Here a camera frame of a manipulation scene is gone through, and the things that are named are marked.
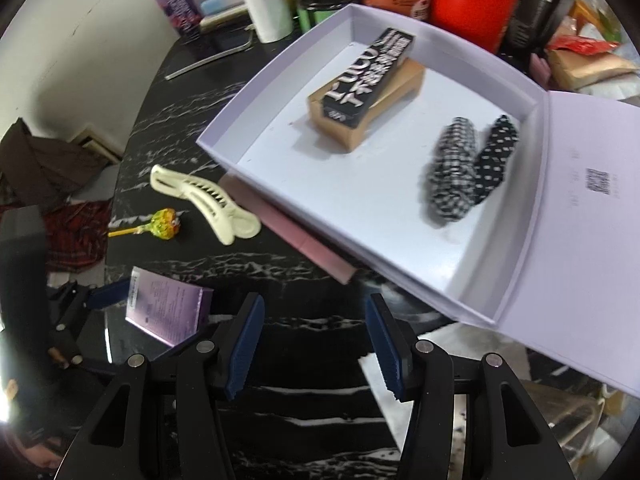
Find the yellow lollipop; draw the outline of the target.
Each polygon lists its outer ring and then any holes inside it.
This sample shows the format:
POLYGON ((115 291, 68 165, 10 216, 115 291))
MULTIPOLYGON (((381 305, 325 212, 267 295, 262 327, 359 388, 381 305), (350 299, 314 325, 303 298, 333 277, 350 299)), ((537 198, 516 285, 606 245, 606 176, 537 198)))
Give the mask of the yellow lollipop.
POLYGON ((172 208, 164 208, 152 215, 148 223, 134 228, 122 229, 109 232, 109 238, 120 237, 125 235, 141 235, 150 233, 160 240, 171 240, 180 230, 180 219, 177 211, 172 208))

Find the open lilac gift box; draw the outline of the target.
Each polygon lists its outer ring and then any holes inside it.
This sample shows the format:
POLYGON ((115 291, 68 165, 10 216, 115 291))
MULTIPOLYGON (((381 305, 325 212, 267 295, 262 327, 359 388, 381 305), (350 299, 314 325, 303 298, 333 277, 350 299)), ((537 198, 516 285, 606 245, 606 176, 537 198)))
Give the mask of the open lilac gift box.
POLYGON ((448 318, 639 390, 639 111, 352 4, 198 140, 448 318))

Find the blue white box stack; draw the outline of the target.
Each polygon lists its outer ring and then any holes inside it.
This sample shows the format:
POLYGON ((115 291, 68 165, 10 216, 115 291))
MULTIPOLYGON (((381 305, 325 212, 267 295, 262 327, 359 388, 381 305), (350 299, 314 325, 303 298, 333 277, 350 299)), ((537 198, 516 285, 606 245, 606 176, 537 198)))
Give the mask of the blue white box stack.
POLYGON ((203 0, 200 9, 203 14, 201 30, 213 29, 247 14, 244 0, 203 0))

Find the small purple booklet box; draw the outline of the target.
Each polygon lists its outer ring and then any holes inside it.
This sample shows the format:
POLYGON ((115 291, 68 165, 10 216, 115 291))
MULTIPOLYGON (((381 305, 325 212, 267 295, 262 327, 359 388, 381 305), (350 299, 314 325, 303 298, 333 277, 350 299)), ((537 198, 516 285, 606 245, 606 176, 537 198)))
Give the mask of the small purple booklet box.
POLYGON ((125 320, 163 344, 175 347, 205 324, 212 297, 209 288, 134 266, 125 320))

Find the glass cup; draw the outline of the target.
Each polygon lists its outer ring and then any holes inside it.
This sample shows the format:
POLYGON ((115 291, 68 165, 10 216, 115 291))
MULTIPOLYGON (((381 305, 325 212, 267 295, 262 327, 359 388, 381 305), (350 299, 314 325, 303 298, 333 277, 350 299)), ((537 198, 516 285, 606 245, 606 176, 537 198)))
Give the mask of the glass cup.
POLYGON ((599 426, 603 402, 534 382, 524 382, 524 387, 567 460, 577 460, 585 453, 599 426))

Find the brown cloth pile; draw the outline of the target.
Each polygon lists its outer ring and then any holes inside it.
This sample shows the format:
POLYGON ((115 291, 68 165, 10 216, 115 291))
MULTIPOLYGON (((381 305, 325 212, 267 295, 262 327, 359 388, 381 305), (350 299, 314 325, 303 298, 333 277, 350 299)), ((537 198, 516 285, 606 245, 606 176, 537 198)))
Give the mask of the brown cloth pile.
POLYGON ((58 139, 33 136, 18 118, 1 139, 1 173, 17 200, 47 210, 93 181, 110 161, 58 139))

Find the black white gingham scrunchie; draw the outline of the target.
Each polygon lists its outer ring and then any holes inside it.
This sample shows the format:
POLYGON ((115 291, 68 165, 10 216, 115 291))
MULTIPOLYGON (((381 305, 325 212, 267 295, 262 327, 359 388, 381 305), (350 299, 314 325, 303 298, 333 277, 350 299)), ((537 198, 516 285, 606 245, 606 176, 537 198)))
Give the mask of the black white gingham scrunchie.
POLYGON ((474 207, 476 155, 472 122, 455 117, 437 141, 428 172, 428 210, 440 221, 460 221, 474 207))

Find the purple drink can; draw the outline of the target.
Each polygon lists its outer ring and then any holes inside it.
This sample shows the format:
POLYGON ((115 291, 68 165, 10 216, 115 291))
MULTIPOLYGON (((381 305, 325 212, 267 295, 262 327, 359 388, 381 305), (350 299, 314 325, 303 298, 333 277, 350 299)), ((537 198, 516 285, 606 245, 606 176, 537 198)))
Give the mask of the purple drink can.
POLYGON ((202 14, 194 0, 155 0, 183 42, 201 37, 202 14))

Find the black polka dot scrunchie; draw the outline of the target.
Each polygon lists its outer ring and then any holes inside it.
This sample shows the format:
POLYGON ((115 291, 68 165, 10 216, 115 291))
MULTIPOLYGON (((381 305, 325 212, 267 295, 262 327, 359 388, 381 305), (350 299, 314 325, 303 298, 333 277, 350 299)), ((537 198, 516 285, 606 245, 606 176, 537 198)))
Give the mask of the black polka dot scrunchie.
POLYGON ((483 203, 502 183, 506 165, 518 144, 518 129, 511 119, 500 116, 491 126, 484 148, 474 162, 474 204, 483 203))

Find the kraft brown cardboard box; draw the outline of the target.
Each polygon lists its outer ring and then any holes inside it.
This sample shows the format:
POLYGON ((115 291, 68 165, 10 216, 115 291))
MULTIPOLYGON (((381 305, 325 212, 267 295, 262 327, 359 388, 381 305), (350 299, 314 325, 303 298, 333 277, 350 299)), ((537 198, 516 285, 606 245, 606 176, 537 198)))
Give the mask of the kraft brown cardboard box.
POLYGON ((371 122, 374 122, 378 116, 385 113, 401 99, 420 92, 425 73, 426 67, 412 58, 403 62, 355 128, 349 128, 323 116, 321 98, 330 86, 330 84, 325 84, 307 98, 310 120, 320 133, 336 141, 346 151, 352 152, 366 137, 371 122))

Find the cream hair claw clip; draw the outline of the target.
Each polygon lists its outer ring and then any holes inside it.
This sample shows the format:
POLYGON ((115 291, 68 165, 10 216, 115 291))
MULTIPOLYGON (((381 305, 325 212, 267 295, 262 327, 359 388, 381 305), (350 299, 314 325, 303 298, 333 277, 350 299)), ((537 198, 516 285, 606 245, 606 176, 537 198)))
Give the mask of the cream hair claw clip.
POLYGON ((262 229, 256 214, 239 206, 221 186, 207 179, 155 165, 150 185, 160 194, 190 202, 224 246, 237 238, 249 240, 262 229))

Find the pink flat box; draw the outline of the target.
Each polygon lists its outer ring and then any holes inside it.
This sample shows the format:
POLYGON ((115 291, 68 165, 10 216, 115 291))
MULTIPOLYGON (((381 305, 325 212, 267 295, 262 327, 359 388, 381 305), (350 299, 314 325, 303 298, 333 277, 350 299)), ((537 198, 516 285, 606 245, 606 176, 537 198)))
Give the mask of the pink flat box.
POLYGON ((356 269, 344 258, 337 255, 326 245, 314 238, 298 223, 273 207, 237 177, 225 174, 219 185, 228 192, 235 203, 252 214, 256 214, 260 222, 278 237, 282 238, 300 254, 309 259, 331 278, 342 285, 347 285, 356 273, 356 269))

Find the black long printed box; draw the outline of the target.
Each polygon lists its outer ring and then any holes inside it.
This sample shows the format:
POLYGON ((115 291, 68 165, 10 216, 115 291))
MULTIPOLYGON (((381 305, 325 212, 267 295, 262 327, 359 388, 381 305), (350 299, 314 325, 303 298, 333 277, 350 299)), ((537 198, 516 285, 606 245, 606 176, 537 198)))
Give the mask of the black long printed box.
POLYGON ((414 36, 386 28, 366 47, 321 100, 322 115, 347 128, 356 128, 412 49, 414 36))

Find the red snack packet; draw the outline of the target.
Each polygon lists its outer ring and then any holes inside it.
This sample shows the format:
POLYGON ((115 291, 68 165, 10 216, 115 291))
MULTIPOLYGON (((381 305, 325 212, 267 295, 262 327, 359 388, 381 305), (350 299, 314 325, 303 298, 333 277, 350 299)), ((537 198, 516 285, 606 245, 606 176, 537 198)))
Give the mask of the red snack packet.
POLYGON ((582 36, 563 35, 553 38, 547 44, 548 51, 567 50, 579 55, 593 56, 611 53, 620 46, 619 42, 597 40, 582 36))

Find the tan paper packet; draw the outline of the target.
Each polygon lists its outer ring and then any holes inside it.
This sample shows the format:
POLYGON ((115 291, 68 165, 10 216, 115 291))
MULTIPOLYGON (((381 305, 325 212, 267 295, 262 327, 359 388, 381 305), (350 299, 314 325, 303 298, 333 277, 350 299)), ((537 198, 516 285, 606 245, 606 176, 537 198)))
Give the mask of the tan paper packet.
POLYGON ((639 70, 634 62, 614 53, 582 55, 569 50, 554 50, 548 52, 547 58, 558 87, 567 91, 576 91, 639 70))

